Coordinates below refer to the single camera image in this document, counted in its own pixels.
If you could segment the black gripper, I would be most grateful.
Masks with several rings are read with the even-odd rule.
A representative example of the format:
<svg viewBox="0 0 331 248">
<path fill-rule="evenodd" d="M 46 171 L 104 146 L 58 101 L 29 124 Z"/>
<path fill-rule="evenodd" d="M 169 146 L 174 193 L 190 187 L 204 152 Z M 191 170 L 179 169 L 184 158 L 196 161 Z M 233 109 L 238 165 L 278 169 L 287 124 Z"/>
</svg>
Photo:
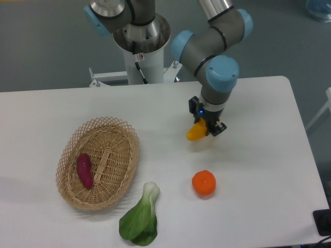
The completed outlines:
<svg viewBox="0 0 331 248">
<path fill-rule="evenodd" d="M 224 104 L 211 104 L 197 96 L 189 100 L 189 112 L 194 117 L 194 123 L 206 125 L 206 136 L 217 136 L 227 129 L 227 126 L 221 121 L 220 115 L 224 109 Z"/>
</svg>

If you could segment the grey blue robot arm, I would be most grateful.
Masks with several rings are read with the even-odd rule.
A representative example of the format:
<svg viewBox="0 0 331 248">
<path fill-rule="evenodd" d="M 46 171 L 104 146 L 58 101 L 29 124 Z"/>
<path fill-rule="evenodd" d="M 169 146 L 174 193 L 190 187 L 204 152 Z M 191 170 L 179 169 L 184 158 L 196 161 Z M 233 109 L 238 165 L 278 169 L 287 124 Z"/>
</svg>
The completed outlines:
<svg viewBox="0 0 331 248">
<path fill-rule="evenodd" d="M 174 38 L 167 20 L 155 10 L 154 1 L 90 1 L 84 13 L 102 36 L 112 35 L 125 58 L 128 83 L 165 81 L 163 49 L 167 44 L 175 61 L 201 84 L 199 96 L 189 100 L 194 125 L 187 138 L 217 136 L 226 129 L 220 116 L 236 85 L 239 66 L 224 55 L 231 46 L 252 33 L 253 21 L 231 1 L 200 1 L 208 28 L 196 35 L 184 30 Z"/>
</svg>

